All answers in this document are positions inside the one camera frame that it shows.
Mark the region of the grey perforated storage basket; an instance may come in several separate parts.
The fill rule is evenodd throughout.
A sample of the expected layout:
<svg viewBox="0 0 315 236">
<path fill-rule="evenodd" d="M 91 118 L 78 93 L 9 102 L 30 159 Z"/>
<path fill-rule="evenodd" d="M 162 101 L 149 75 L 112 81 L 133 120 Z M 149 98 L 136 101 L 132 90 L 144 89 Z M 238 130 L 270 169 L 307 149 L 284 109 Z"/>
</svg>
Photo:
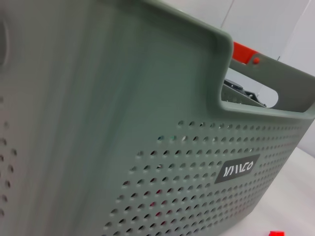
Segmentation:
<svg viewBox="0 0 315 236">
<path fill-rule="evenodd" d="M 315 77 L 160 0 L 0 0 L 0 236 L 218 236 L 315 120 Z M 266 107 L 221 100 L 228 79 Z"/>
</svg>

